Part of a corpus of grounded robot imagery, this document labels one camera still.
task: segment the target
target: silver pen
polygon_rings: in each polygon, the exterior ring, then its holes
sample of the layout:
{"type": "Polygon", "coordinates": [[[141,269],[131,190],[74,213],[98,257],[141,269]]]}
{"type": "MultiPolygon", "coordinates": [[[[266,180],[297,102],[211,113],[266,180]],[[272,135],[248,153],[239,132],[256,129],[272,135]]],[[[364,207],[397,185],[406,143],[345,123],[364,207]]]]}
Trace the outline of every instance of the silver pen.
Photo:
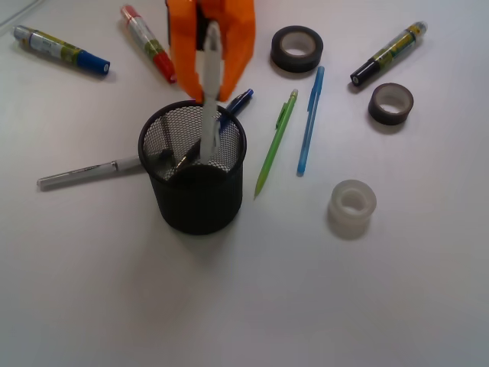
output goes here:
{"type": "Polygon", "coordinates": [[[44,177],[37,180],[37,185],[41,189],[45,189],[51,185],[66,184],[77,180],[82,180],[88,177],[97,177],[112,172],[126,171],[134,167],[141,166],[141,161],[136,155],[135,157],[118,159],[104,164],[98,164],[96,166],[85,167],[79,170],[65,172],[63,174],[55,174],[53,176],[44,177]]]}

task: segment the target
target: marker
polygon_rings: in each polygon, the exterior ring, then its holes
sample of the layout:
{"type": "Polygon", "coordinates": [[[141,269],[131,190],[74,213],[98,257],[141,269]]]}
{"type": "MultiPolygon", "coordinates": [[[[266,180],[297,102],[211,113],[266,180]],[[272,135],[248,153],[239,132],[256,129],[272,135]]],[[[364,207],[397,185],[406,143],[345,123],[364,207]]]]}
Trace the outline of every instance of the marker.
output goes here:
{"type": "Polygon", "coordinates": [[[49,34],[23,25],[15,27],[13,34],[16,40],[33,50],[51,55],[52,57],[56,57],[66,63],[71,63],[80,69],[88,70],[93,73],[102,75],[108,73],[110,67],[108,61],[94,56],[72,44],[68,44],[58,38],[52,37],[49,34]]]}
{"type": "Polygon", "coordinates": [[[353,85],[360,86],[365,80],[387,67],[399,55],[414,46],[418,39],[426,33],[427,28],[424,21],[418,21],[399,34],[350,75],[353,85]]]}
{"type": "Polygon", "coordinates": [[[130,5],[124,5],[121,8],[121,14],[127,21],[126,27],[129,33],[131,33],[131,36],[139,47],[149,56],[156,68],[167,79],[168,83],[175,83],[176,75],[173,63],[143,18],[130,5]]]}
{"type": "MultiPolygon", "coordinates": [[[[226,109],[234,116],[237,116],[241,110],[243,110],[248,102],[250,101],[251,97],[253,96],[253,90],[248,89],[246,92],[243,94],[240,94],[236,98],[234,98],[231,103],[226,107],[226,109]]],[[[227,116],[221,115],[221,117],[218,119],[218,122],[220,124],[220,131],[229,125],[229,122],[231,120],[228,119],[227,116]]],[[[186,167],[188,164],[192,163],[196,158],[198,158],[200,153],[200,139],[187,151],[185,154],[185,157],[182,158],[182,160],[179,162],[179,164],[176,166],[177,170],[180,170],[184,167],[186,167]]]]}

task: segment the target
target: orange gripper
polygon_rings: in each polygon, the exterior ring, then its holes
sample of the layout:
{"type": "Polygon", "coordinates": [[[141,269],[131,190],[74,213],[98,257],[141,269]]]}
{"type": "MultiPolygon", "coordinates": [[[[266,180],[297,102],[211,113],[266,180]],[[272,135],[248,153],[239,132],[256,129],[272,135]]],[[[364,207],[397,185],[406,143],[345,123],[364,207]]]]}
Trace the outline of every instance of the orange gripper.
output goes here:
{"type": "Polygon", "coordinates": [[[219,101],[226,101],[253,56],[255,18],[253,0],[168,0],[171,57],[180,86],[197,102],[203,98],[196,72],[197,6],[207,19],[219,23],[224,76],[219,101]]]}

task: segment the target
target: pen holder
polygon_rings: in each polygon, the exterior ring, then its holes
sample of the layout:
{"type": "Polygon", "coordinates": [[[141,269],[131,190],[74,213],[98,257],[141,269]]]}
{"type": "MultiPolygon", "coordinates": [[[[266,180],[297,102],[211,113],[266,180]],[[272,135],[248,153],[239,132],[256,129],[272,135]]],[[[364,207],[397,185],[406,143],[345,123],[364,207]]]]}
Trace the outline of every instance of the pen holder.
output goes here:
{"type": "Polygon", "coordinates": [[[227,116],[218,152],[207,164],[176,167],[200,139],[202,104],[183,101],[156,112],[143,127],[139,158],[149,173],[161,215],[181,232],[205,235],[226,227],[242,201],[246,135],[239,121],[219,107],[216,118],[227,116]]]}

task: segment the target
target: red marker cap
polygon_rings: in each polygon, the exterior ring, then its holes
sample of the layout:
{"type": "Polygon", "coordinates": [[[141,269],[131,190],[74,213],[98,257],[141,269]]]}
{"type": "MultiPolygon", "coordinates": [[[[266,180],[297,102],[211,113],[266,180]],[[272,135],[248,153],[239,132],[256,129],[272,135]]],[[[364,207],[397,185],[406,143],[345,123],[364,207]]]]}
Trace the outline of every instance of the red marker cap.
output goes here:
{"type": "Polygon", "coordinates": [[[165,52],[156,55],[153,58],[153,62],[158,70],[165,76],[168,83],[176,83],[175,68],[173,67],[173,63],[165,52]]]}

